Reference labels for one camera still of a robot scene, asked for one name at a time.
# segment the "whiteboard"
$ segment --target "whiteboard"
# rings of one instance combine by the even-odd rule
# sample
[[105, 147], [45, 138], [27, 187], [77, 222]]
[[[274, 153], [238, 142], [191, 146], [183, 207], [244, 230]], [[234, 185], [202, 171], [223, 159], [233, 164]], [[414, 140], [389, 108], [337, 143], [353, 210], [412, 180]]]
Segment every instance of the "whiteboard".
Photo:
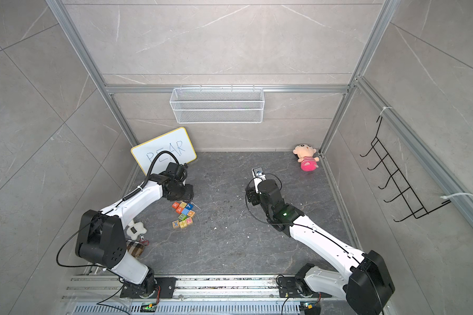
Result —
[[[152, 160], [161, 151], [170, 151], [180, 164], [196, 160], [195, 149], [184, 127], [177, 128], [133, 147], [132, 155], [139, 163], [142, 172], [147, 175]], [[159, 174], [163, 172], [170, 162], [175, 162], [175, 160], [169, 154], [162, 154], [154, 164], [152, 173]]]

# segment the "pink dress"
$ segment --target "pink dress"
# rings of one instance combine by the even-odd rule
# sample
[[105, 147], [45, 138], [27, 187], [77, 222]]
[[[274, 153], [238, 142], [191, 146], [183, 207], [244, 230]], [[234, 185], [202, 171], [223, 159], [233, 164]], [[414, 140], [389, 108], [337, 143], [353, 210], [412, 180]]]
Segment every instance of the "pink dress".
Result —
[[314, 169], [318, 168], [319, 166], [317, 165], [317, 162], [313, 157], [306, 156], [303, 158], [303, 161], [301, 162], [301, 169], [303, 169], [305, 172], [310, 172], [313, 171]]

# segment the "plaid fabric pouch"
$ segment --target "plaid fabric pouch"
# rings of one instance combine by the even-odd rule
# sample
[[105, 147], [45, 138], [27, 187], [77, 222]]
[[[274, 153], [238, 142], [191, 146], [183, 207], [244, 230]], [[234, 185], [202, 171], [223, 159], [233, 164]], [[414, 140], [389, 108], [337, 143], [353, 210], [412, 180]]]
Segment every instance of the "plaid fabric pouch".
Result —
[[132, 254], [132, 256], [135, 258], [138, 258], [138, 256], [140, 256], [144, 251], [144, 245], [130, 239], [126, 241], [126, 247], [128, 253]]

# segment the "red wire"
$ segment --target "red wire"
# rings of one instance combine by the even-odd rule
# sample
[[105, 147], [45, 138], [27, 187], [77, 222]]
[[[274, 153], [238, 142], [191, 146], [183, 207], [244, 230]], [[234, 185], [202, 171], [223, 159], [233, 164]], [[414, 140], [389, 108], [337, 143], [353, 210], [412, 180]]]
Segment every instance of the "red wire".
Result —
[[158, 295], [156, 296], [156, 305], [159, 304], [159, 293], [161, 292], [161, 287], [158, 286]]

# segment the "white plush toy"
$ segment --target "white plush toy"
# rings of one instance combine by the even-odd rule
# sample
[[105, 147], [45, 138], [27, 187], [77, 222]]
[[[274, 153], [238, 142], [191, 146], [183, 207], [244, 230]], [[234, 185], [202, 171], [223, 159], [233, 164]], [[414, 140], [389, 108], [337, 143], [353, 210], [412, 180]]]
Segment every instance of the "white plush toy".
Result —
[[128, 230], [126, 230], [126, 234], [128, 234], [132, 240], [137, 240], [140, 234], [145, 233], [147, 233], [147, 230], [145, 229], [143, 223], [135, 223], [133, 220], [128, 223]]

